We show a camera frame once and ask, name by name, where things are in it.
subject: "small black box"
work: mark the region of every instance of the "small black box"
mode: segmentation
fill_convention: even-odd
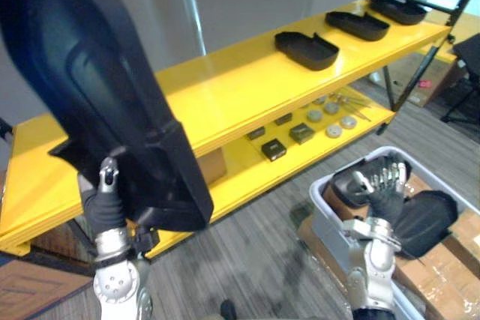
[[[293,114],[289,112],[288,114],[285,114],[284,116],[281,116],[277,120],[275,120],[275,123],[276,125],[282,125],[291,121],[292,118],[293,118]]]
[[[250,140],[254,140],[256,138],[260,138],[262,135],[265,135],[265,127],[259,127],[258,129],[255,129],[254,131],[251,131],[247,134],[247,137]]]
[[[298,144],[303,144],[304,142],[312,139],[314,134],[314,130],[305,123],[301,123],[296,127],[293,127],[289,132],[290,137]]]
[[[279,157],[284,156],[287,153],[286,149],[278,139],[273,139],[262,145],[262,153],[264,153],[270,161],[275,161]]]

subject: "black plastic panel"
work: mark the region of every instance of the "black plastic panel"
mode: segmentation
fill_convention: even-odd
[[[0,0],[0,22],[13,62],[68,134],[51,154],[93,184],[101,161],[117,159],[119,195],[141,225],[208,224],[200,168],[120,0]]]

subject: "yellow shelving unit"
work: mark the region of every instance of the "yellow shelving unit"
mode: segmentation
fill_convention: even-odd
[[[220,219],[237,207],[248,202],[266,189],[284,181],[306,166],[318,161],[335,150],[359,138],[374,127],[388,121],[393,112],[381,107],[351,88],[343,88],[341,94],[350,97],[363,98],[368,101],[370,108],[357,107],[361,113],[371,121],[362,120],[354,115],[357,125],[354,129],[343,130],[340,138],[331,139],[326,135],[326,128],[330,124],[340,124],[340,119],[351,115],[345,109],[338,114],[328,115],[323,112],[323,118],[318,123],[307,120],[307,112],[311,109],[322,109],[323,106],[311,104],[306,109],[297,109],[293,112],[293,119],[288,123],[277,126],[271,122],[265,125],[265,135],[250,141],[246,136],[226,144],[223,147],[227,175],[209,189],[214,201],[214,213],[211,221]],[[306,123],[315,130],[315,136],[306,143],[299,145],[289,136],[289,129],[297,124]],[[286,154],[274,162],[270,162],[261,151],[262,144],[277,138],[286,147]],[[156,256],[173,244],[185,239],[189,233],[160,231],[160,243],[147,255]]]
[[[339,10],[361,13],[366,6],[366,1],[357,1]],[[449,31],[448,27],[428,22],[398,25],[369,12],[391,24],[382,40],[367,42],[331,28],[324,23],[323,13],[156,74],[195,155],[199,157],[219,147],[224,149],[228,174],[210,186],[215,203],[213,220],[394,114],[377,105],[365,108],[362,112],[372,122],[360,120],[355,130],[345,130],[335,141],[327,139],[318,128],[326,121],[313,126],[317,130],[314,139],[302,146],[293,144],[286,131],[278,133],[277,137],[288,146],[288,153],[274,163],[259,151],[263,139],[249,143],[244,138],[246,133],[264,124],[272,134],[282,127],[290,128],[290,124],[296,124],[303,116],[301,106],[445,37]],[[305,34],[316,31],[340,47],[338,58],[325,70],[305,69],[275,50],[273,38],[279,31]],[[273,120],[293,111],[294,122],[272,128]],[[82,213],[75,170],[47,154],[65,139],[60,126],[49,115],[19,124],[14,130],[1,204],[0,250],[25,255],[32,238]],[[151,255],[187,235],[161,232],[160,236],[160,246]]]

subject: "black plastic cover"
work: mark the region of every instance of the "black plastic cover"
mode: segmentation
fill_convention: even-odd
[[[411,1],[371,0],[370,7],[404,25],[418,24],[427,15],[423,7]]]
[[[319,37],[313,37],[296,31],[283,31],[275,35],[275,46],[293,61],[310,70],[326,69],[335,62],[338,47]]]
[[[419,258],[449,235],[449,226],[457,221],[457,203],[443,191],[425,190],[403,205],[394,234],[402,244],[400,254]]]
[[[387,156],[382,156],[370,161],[362,159],[348,168],[335,173],[329,184],[336,197],[350,208],[357,209],[368,205],[368,195],[365,195],[363,189],[355,182],[353,172],[355,170],[359,171],[367,178],[370,178],[384,167],[388,158]],[[412,172],[412,167],[408,161],[405,161],[405,166],[406,179],[408,180]]]
[[[382,39],[390,27],[387,22],[378,20],[369,13],[359,16],[344,11],[331,11],[325,20],[331,26],[368,41]]]
[[[208,224],[200,168],[120,0],[0,0],[0,22],[13,62],[68,134],[51,154],[93,184],[101,161],[117,159],[118,194],[140,225]]]

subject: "black chair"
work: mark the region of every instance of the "black chair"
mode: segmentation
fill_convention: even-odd
[[[454,45],[453,50],[457,57],[465,62],[466,71],[469,74],[471,90],[452,106],[440,120],[445,123],[453,121],[480,125],[480,105],[477,106],[478,114],[476,115],[476,118],[459,118],[450,116],[450,114],[458,109],[459,106],[467,102],[473,94],[476,93],[480,95],[480,33]]]

